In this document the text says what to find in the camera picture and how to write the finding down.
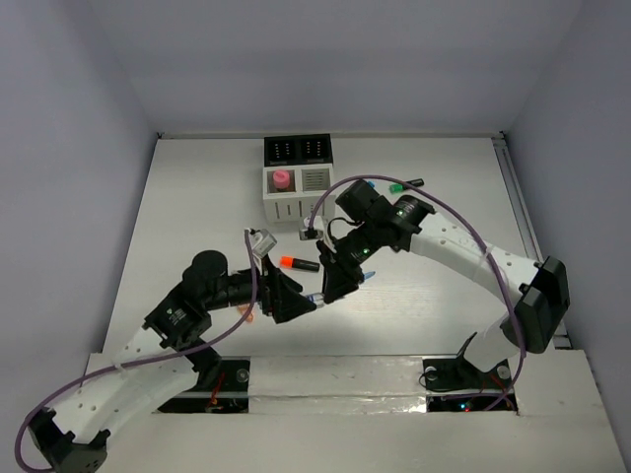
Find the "orange cap black highlighter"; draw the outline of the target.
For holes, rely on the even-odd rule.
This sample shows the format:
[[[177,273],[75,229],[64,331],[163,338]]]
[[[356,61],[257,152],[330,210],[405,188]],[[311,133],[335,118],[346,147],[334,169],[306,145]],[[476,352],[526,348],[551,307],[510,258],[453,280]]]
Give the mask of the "orange cap black highlighter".
[[[311,273],[317,273],[320,269],[320,264],[317,262],[291,256],[282,256],[280,258],[280,265],[283,268],[306,271]]]

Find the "green cap black highlighter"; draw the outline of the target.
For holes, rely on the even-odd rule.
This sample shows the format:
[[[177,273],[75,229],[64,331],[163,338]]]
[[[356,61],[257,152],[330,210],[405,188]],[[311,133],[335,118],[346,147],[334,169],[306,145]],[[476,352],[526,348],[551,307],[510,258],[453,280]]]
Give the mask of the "green cap black highlighter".
[[[410,187],[418,188],[418,187],[423,187],[424,185],[425,185],[425,181],[423,178],[416,178],[416,179],[406,180],[406,184],[392,183],[388,187],[388,190],[391,194],[398,194],[398,193],[404,192]]]

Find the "clear bottle blue cap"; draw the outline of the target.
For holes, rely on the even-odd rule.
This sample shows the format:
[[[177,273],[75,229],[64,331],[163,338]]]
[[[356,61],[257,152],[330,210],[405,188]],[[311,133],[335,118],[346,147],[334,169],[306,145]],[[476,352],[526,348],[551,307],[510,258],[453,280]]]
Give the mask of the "clear bottle blue cap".
[[[325,305],[324,297],[322,293],[313,293],[305,295],[305,298],[313,303],[316,307],[323,307]]]

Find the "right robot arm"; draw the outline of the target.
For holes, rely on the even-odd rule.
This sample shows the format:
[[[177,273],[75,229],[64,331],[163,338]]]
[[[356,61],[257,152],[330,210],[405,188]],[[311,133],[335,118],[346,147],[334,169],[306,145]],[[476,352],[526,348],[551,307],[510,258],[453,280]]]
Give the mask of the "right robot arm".
[[[448,220],[437,212],[439,200],[422,190],[391,203],[363,176],[343,182],[347,187],[335,203],[357,226],[317,244],[325,304],[357,291],[363,263],[388,247],[435,261],[505,304],[506,314],[462,347],[454,362],[461,384],[475,386],[500,362],[547,350],[570,305],[561,260],[528,259],[486,242],[462,215]]]

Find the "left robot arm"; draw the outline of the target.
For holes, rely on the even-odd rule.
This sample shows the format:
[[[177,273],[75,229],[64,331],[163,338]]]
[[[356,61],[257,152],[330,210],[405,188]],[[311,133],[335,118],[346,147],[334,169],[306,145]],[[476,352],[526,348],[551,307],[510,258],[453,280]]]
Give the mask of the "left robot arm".
[[[259,306],[284,323],[316,310],[314,297],[268,257],[248,258],[249,268],[232,273],[223,253],[198,253],[109,366],[60,388],[30,414],[25,430],[51,471],[97,471],[108,440],[127,422],[190,388],[213,386],[222,359],[202,338],[212,311]]]

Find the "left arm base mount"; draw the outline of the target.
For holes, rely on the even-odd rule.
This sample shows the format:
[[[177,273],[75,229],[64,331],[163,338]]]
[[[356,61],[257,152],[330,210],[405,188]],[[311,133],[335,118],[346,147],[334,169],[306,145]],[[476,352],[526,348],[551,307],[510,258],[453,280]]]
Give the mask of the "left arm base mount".
[[[248,412],[250,358],[223,358],[213,348],[186,358],[196,383],[168,400],[161,414],[244,414]]]

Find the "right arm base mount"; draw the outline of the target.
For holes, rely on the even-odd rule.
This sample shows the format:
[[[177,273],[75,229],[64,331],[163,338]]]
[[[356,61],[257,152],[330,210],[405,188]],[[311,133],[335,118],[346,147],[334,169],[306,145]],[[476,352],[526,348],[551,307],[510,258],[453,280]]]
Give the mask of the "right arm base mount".
[[[507,360],[489,372],[482,372],[464,358],[463,350],[455,356],[424,359],[418,378],[426,390],[426,408],[430,413],[486,410],[517,413],[512,381]]]

